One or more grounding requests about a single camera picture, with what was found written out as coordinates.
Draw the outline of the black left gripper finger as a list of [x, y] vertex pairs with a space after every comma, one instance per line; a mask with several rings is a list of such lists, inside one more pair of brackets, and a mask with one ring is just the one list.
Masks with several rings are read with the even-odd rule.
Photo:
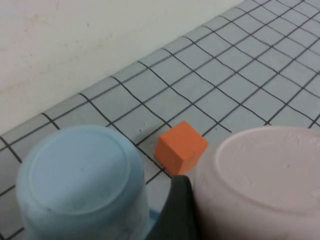
[[197, 240], [198, 225], [190, 179], [171, 178], [170, 190], [161, 211], [149, 210], [148, 240]]

